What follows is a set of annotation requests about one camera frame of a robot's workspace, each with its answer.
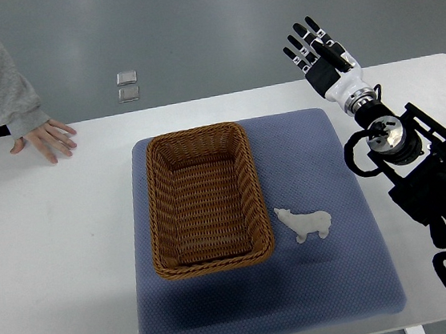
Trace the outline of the person's bare hand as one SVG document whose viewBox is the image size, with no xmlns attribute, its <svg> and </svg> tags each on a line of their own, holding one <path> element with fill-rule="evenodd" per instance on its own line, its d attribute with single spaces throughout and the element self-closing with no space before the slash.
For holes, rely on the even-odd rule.
<svg viewBox="0 0 446 334">
<path fill-rule="evenodd" d="M 57 121 L 49 119 L 45 123 L 34 128 L 24 136 L 16 139 L 10 153 L 17 155 L 29 143 L 51 164 L 58 164 L 56 152 L 65 157 L 72 157 L 77 148 L 77 143 L 72 140 L 77 135 L 74 128 Z"/>
</svg>

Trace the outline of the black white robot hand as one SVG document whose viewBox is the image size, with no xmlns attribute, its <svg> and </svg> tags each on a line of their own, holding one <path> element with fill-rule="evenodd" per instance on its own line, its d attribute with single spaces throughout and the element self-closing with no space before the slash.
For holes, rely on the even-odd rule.
<svg viewBox="0 0 446 334">
<path fill-rule="evenodd" d="M 295 35 L 288 35 L 290 47 L 285 55 L 302 71 L 314 91 L 353 115 L 359 107 L 372 102 L 377 94 L 363 81 L 362 68 L 346 48 L 309 16 L 295 23 Z"/>
</svg>

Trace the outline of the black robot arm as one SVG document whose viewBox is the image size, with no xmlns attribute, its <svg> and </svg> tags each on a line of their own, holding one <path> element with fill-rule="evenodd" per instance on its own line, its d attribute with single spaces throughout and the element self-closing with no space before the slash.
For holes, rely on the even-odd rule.
<svg viewBox="0 0 446 334">
<path fill-rule="evenodd" d="M 360 131 L 344 147 L 347 167 L 361 177 L 385 175 L 391 199 L 430 228 L 433 243 L 446 248 L 446 128 L 411 103 L 394 115 L 380 89 L 356 92 L 346 102 Z"/>
</svg>

